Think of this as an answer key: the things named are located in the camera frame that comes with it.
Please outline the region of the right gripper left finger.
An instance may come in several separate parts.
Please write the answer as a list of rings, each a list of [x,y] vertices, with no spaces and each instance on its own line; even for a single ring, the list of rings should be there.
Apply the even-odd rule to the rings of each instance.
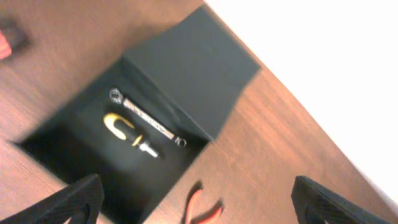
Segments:
[[[104,200],[98,174],[90,174],[1,223],[96,223]]]

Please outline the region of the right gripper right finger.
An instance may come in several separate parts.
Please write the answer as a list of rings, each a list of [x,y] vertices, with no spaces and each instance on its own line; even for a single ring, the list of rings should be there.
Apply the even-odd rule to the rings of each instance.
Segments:
[[[292,203],[299,224],[389,224],[311,178],[295,178]]]

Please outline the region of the yellow black screwdriver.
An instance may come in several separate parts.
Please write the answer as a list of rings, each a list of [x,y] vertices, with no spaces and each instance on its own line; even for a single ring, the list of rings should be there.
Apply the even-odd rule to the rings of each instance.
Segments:
[[[127,141],[132,147],[148,153],[153,158],[160,157],[160,153],[151,146],[144,133],[126,118],[116,113],[107,113],[103,118],[103,122],[117,138]]]

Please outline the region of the small red cutting pliers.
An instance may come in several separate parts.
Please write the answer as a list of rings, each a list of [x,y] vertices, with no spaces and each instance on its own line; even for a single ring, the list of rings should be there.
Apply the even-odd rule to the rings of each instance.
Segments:
[[[220,219],[224,212],[222,199],[220,198],[211,206],[205,207],[205,204],[201,203],[205,192],[206,190],[201,180],[192,185],[185,201],[185,208],[180,220],[181,224],[212,224]]]

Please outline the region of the silver combination wrench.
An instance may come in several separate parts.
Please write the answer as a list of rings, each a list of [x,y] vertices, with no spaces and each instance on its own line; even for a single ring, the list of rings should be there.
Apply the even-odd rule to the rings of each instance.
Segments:
[[[158,130],[160,133],[162,133],[168,139],[174,141],[176,145],[178,145],[180,147],[185,147],[187,145],[187,141],[184,138],[181,138],[180,136],[169,131],[165,126],[160,124],[156,119],[154,119],[149,114],[147,114],[144,110],[142,110],[140,107],[135,105],[130,99],[123,96],[123,94],[120,92],[119,89],[117,89],[117,88],[110,89],[109,97],[112,102],[117,103],[119,105],[123,105],[125,108],[129,109],[134,114],[138,115],[138,117],[140,117],[145,122],[150,124],[153,128]]]

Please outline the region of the orange black needle-nose pliers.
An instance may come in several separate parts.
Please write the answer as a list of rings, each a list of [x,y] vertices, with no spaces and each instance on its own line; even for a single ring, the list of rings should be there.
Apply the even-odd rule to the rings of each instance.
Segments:
[[[4,30],[1,30],[0,36],[0,60],[4,60],[12,55],[11,39]]]

